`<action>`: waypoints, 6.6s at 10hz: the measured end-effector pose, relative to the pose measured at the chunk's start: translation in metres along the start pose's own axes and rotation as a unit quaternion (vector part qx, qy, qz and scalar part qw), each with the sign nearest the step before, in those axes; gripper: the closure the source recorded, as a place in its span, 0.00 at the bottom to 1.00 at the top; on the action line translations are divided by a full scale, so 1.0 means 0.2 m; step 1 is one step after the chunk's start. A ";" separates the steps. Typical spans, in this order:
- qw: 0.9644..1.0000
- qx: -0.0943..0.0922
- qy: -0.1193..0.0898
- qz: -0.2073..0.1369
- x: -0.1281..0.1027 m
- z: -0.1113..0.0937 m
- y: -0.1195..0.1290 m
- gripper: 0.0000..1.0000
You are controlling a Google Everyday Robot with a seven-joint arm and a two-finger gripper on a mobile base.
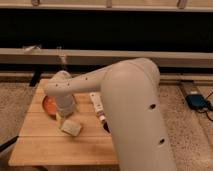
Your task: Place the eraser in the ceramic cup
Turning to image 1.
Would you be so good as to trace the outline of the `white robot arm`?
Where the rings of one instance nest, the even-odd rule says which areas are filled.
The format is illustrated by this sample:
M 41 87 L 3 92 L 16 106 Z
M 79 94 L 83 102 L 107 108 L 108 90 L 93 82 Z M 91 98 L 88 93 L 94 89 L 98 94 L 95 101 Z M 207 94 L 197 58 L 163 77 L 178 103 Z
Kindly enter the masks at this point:
M 59 112 L 73 111 L 71 95 L 98 91 L 120 171 L 177 171 L 158 99 L 160 73 L 150 59 L 124 60 L 71 77 L 57 72 L 44 92 Z

